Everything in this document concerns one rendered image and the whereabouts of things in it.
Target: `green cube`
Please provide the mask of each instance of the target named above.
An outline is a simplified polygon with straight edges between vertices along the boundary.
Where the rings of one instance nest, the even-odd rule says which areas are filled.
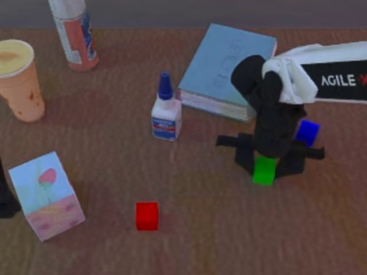
[[[252,181],[260,185],[271,186],[275,178],[276,159],[258,156],[255,162]]]

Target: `can label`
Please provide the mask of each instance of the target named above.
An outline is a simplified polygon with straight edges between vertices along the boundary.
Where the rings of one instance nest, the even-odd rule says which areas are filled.
[[[97,63],[97,51],[91,33],[89,15],[85,11],[75,19],[55,18],[65,56],[70,65],[87,70]]]
[[[176,139],[176,122],[164,119],[152,118],[153,135],[159,139]]]

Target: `glue bottle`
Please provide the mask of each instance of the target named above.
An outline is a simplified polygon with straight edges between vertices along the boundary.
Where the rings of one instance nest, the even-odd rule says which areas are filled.
[[[77,71],[92,69],[98,55],[85,0],[48,0],[68,65]]]
[[[181,101],[174,98],[170,75],[161,73],[157,100],[151,111],[153,135],[156,138],[175,141],[181,130]]]

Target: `red and white can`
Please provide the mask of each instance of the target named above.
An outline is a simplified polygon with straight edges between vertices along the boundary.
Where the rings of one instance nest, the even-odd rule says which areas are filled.
[[[84,0],[48,0],[69,67],[87,71],[99,58]]]

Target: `blue label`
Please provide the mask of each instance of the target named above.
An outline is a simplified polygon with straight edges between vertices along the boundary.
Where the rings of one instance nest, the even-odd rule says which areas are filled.
[[[84,43],[87,48],[87,55],[89,60],[92,60],[97,55],[91,32],[91,23],[89,20],[89,14],[85,12],[80,19],[81,29],[83,31]]]
[[[152,118],[153,135],[159,139],[176,139],[176,122],[164,119]]]

